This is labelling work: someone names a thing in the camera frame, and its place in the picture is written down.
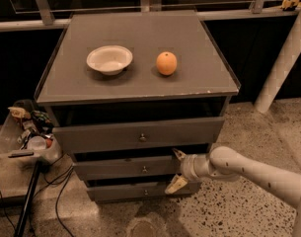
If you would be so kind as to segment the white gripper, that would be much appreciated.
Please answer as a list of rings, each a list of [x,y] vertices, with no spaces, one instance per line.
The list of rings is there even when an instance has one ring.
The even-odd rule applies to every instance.
[[[182,150],[173,148],[173,152],[181,163],[182,175],[175,175],[171,183],[166,187],[165,194],[172,195],[188,184],[188,181],[198,181],[198,171],[203,165],[203,159],[196,155],[186,155]]]

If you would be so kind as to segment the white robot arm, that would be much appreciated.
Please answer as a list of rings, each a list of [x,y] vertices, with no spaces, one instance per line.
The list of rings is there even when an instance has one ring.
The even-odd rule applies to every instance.
[[[173,152],[181,163],[181,173],[166,187],[167,195],[202,178],[230,181],[244,177],[296,209],[292,237],[301,237],[301,175],[252,160],[226,146],[208,154],[186,155],[177,148]]]

